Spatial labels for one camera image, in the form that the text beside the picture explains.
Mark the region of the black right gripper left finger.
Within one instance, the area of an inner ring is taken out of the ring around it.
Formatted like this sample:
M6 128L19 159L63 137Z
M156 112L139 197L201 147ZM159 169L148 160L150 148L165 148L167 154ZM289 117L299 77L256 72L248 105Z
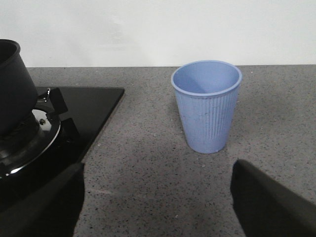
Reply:
M75 163L0 214L2 237L71 237L84 200L83 163Z

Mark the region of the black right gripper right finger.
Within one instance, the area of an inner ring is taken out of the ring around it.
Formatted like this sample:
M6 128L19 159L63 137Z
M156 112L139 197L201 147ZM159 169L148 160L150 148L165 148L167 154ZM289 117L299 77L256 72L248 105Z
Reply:
M316 206L251 163L233 165L233 209L247 237L314 237Z

